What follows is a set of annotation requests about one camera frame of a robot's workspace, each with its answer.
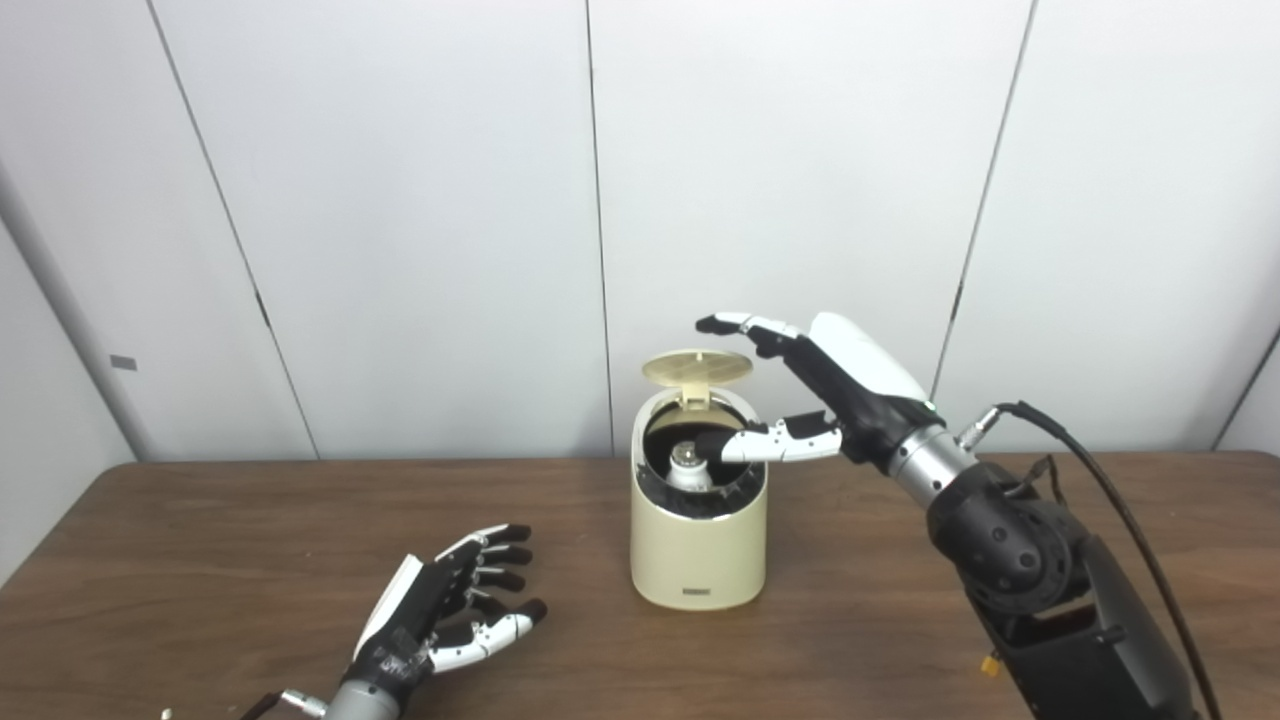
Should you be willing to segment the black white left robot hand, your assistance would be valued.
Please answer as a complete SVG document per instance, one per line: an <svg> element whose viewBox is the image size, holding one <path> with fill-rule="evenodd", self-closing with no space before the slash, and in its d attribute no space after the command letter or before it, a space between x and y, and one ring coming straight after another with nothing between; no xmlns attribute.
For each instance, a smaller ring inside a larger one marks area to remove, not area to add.
<svg viewBox="0 0 1280 720"><path fill-rule="evenodd" d="M532 561L532 530L499 524L474 530L422 560L407 555L375 603L342 678L406 708L430 676L475 665L527 635L548 614L541 600L512 609L493 589L518 593L513 569Z"/></svg>

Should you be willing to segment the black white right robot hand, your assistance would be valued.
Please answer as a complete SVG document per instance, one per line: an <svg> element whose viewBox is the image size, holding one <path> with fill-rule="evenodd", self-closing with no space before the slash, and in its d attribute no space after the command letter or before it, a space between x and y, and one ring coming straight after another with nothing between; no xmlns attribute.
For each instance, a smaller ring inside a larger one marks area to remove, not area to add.
<svg viewBox="0 0 1280 720"><path fill-rule="evenodd" d="M801 331L750 313L714 313L695 328L746 336L759 357L780 359L824 405L772 425L701 433L695 450L707 461L800 462L842 454L888 474L914 434L945 427L915 378L845 316L820 313Z"/></svg>

